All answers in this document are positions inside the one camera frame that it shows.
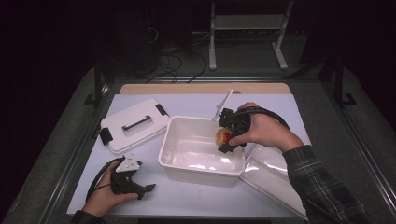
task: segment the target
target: plaid shirt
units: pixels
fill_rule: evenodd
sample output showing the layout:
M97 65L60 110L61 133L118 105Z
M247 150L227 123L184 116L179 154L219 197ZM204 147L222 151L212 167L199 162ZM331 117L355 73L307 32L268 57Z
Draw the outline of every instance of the plaid shirt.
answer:
M289 150L283 157L309 223L371 223L363 204L341 180L326 171L311 146Z

